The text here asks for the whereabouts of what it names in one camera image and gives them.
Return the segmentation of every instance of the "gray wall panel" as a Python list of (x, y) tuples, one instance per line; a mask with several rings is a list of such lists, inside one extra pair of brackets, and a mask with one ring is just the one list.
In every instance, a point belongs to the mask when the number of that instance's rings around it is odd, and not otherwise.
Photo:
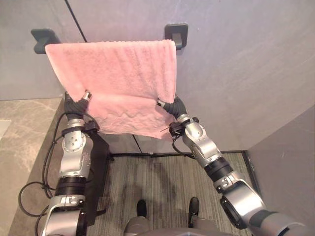
[(63, 0), (0, 0), (0, 100), (59, 97), (63, 88), (31, 29), (51, 28), (61, 42), (83, 42)]
[(315, 106), (249, 149), (267, 206), (315, 232)]
[[(177, 94), (222, 150), (248, 149), (315, 99), (313, 0), (71, 0), (89, 42), (160, 40), (189, 24)], [(144, 151), (170, 143), (140, 141)]]

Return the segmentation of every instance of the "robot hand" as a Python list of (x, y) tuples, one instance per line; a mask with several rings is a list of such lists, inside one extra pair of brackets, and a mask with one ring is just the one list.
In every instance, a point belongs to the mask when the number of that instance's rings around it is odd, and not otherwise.
[[(85, 94), (83, 97), (77, 101), (74, 102), (72, 98), (70, 97), (69, 93), (64, 93), (64, 111), (65, 112), (86, 112), (89, 101), (92, 98), (92, 94), (89, 91), (85, 91)], [(68, 120), (70, 119), (83, 119), (83, 116), (76, 115), (76, 114), (68, 114), (67, 115)]]
[(208, 138), (199, 120), (189, 117), (180, 98), (176, 97), (174, 103), (158, 100), (157, 104), (176, 118), (176, 122), (170, 124), (171, 135), (174, 139), (183, 137), (194, 158), (214, 182), (217, 192), (222, 193), (220, 204), (236, 228), (249, 228), (255, 236), (311, 235), (303, 224), (266, 209), (260, 196), (232, 169)]

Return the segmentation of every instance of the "robotic arm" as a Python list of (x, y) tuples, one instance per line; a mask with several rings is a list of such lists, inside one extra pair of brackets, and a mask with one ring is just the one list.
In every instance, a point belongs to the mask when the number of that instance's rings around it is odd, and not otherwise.
[(232, 169), (216, 144), (208, 138), (197, 118), (191, 118), (183, 102), (176, 97), (174, 103), (160, 100), (157, 104), (174, 115), (176, 122), (169, 131), (174, 139), (183, 137), (194, 158), (206, 171), (218, 193), (220, 204), (230, 222), (238, 229), (249, 228), (255, 236), (308, 236), (308, 229), (292, 218), (268, 211), (260, 196)]
[[(65, 95), (66, 112), (86, 111), (91, 94), (74, 103)], [(63, 130), (63, 158), (59, 171), (59, 181), (55, 195), (51, 198), (42, 236), (65, 235), (85, 236), (87, 223), (83, 206), (85, 184), (91, 165), (93, 142), (85, 133), (82, 115), (67, 114), (67, 128)]]

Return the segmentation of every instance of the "towel rack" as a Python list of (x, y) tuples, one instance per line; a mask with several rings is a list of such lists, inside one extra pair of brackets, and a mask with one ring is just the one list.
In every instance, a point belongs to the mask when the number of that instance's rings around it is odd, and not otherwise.
[[(37, 41), (34, 51), (37, 54), (46, 54), (45, 46), (48, 44), (60, 43), (56, 33), (52, 29), (32, 29), (31, 34)], [(188, 25), (168, 24), (164, 28), (165, 39), (171, 39), (175, 42), (176, 50), (181, 50), (187, 44)]]
[(171, 39), (175, 42), (176, 50), (181, 50), (187, 44), (188, 25), (168, 24), (164, 28), (165, 39)]
[(34, 46), (34, 51), (37, 54), (46, 54), (45, 46), (48, 44), (60, 43), (52, 29), (32, 29), (31, 34), (37, 41), (37, 44)]

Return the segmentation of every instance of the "striped carpet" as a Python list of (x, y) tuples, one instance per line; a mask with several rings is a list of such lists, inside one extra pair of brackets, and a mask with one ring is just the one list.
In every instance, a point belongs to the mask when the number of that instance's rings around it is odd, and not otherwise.
[[(240, 153), (224, 154), (231, 166), (250, 183)], [(136, 216), (136, 203), (145, 199), (151, 229), (186, 227), (190, 198), (200, 200), (199, 215), (212, 220), (221, 232), (250, 236), (234, 228), (222, 210), (215, 191), (198, 163), (188, 157), (116, 157), (107, 175), (99, 209), (107, 212), (88, 228), (89, 236), (122, 235), (128, 220)]]

